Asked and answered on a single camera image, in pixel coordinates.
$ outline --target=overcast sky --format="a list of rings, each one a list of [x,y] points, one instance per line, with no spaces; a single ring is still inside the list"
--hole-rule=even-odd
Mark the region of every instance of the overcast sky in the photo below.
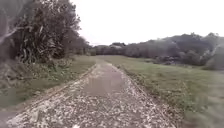
[[[135,43],[195,32],[224,35],[223,0],[72,0],[90,44]]]

